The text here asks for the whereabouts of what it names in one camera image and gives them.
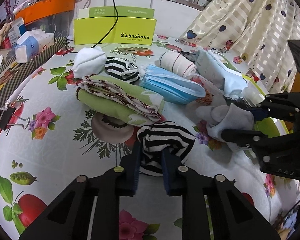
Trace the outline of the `cream heart pattern curtain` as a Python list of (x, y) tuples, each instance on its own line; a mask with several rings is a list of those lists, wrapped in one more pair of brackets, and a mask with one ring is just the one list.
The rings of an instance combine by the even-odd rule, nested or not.
[(181, 39), (233, 51), (269, 92), (289, 92), (297, 70), (287, 42), (300, 40), (300, 7), (295, 0), (212, 0)]

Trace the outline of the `orange lidded container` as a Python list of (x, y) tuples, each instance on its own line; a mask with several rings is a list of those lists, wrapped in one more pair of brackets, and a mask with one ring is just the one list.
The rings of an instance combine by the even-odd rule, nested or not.
[(22, 18), (27, 30), (41, 29), (55, 37), (67, 36), (75, 0), (42, 0), (20, 10), (15, 19)]

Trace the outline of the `black binder clip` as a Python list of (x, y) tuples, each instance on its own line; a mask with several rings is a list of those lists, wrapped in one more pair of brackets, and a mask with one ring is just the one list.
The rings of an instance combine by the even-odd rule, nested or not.
[[(30, 118), (22, 118), (18, 115), (15, 114), (16, 108), (8, 107), (7, 110), (3, 111), (3, 113), (0, 116), (0, 129), (5, 131), (7, 128), (12, 127), (12, 126), (21, 126), (22, 129), (27, 129), (31, 119)], [(11, 119), (12, 117), (15, 117), (23, 123), (12, 123)]]

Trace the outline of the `tissue pack blue white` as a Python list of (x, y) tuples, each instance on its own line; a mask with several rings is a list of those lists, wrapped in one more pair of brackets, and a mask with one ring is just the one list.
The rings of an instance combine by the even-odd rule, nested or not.
[(53, 44), (53, 33), (46, 33), (41, 29), (26, 31), (16, 42), (15, 60), (17, 63), (27, 63)]

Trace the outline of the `wet wipes pack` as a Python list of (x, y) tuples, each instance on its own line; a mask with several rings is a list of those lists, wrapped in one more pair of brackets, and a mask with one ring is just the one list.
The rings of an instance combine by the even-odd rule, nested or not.
[(217, 50), (198, 50), (194, 52), (197, 72), (212, 82), (230, 99), (238, 99), (247, 81), (237, 68)]

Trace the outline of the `striped cardboard box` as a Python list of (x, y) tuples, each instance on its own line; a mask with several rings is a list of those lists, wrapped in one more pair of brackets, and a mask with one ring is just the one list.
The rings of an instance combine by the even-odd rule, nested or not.
[(5, 109), (11, 95), (25, 81), (27, 77), (48, 61), (57, 51), (66, 44), (66, 37), (58, 37), (54, 44), (27, 63), (17, 63), (16, 57), (12, 57), (0, 67), (0, 109)]

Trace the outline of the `white sock bundle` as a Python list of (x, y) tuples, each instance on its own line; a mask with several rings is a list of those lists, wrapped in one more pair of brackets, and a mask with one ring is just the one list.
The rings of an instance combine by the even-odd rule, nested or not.
[(99, 74), (103, 71), (106, 63), (106, 53), (102, 48), (82, 48), (75, 56), (72, 72), (75, 79), (81, 79), (92, 74)]

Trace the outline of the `grey sock bundle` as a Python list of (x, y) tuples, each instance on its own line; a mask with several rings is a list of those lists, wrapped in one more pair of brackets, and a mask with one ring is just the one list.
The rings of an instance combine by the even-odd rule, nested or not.
[(221, 133), (225, 129), (238, 129), (252, 131), (254, 117), (249, 111), (243, 110), (233, 103), (230, 106), (200, 106), (196, 109), (197, 117), (207, 122), (207, 134), (220, 142), (225, 142), (232, 152), (245, 150), (234, 142), (226, 142), (222, 139)]

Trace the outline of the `green tray box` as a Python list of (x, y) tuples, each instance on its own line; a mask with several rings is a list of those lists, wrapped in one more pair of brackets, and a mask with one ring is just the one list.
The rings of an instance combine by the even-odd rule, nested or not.
[[(247, 82), (247, 87), (242, 90), (240, 99), (248, 107), (256, 107), (256, 105), (261, 103), (269, 93), (261, 81), (255, 82), (253, 78), (243, 74), (242, 77)], [(269, 138), (289, 133), (284, 121), (272, 117), (265, 118), (262, 121), (257, 121), (254, 125), (254, 130), (261, 131)]]

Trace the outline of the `white cloth red stripes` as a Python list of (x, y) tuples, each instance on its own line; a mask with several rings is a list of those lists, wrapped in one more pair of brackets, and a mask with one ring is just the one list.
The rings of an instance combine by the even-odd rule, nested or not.
[(155, 61), (155, 65), (184, 78), (197, 71), (192, 61), (176, 51), (166, 51)]

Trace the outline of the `floral tablecloth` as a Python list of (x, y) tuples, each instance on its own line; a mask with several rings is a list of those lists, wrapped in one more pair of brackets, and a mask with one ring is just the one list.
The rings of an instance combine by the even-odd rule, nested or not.
[[(0, 133), (0, 226), (9, 239), (18, 239), (33, 215), (75, 177), (95, 177), (131, 152), (134, 140), (127, 128), (109, 129), (94, 110), (79, 102), (70, 81), (63, 89), (56, 78), (70, 70), (74, 55), (58, 53), (48, 60), (21, 92), (16, 105), (20, 120), (35, 119), (40, 111), (55, 114), (52, 124), (34, 131), (20, 120)], [(190, 105), (165, 103), (166, 119), (196, 136), (186, 165), (205, 176), (223, 174), (278, 232), (288, 237), (294, 230), (300, 200), (300, 183), (260, 171), (251, 151), (237, 153), (208, 138), (205, 123)]]

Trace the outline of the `green towel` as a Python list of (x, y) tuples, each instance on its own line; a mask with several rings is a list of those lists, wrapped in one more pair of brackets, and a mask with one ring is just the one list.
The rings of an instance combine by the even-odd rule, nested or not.
[(98, 113), (138, 127), (159, 122), (165, 104), (156, 92), (101, 75), (82, 79), (76, 98)]

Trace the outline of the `lime green cardboard box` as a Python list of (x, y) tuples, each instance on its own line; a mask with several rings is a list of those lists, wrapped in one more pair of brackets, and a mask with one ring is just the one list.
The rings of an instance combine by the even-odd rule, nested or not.
[(74, 20), (74, 44), (151, 45), (157, 23), (154, 12), (150, 8), (124, 6), (79, 9)]

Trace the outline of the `black white striped sock roll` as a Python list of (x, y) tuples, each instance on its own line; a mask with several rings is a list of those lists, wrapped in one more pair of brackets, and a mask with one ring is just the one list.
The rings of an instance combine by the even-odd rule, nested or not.
[(134, 84), (140, 79), (138, 66), (125, 58), (107, 57), (104, 68), (110, 76), (127, 83)]

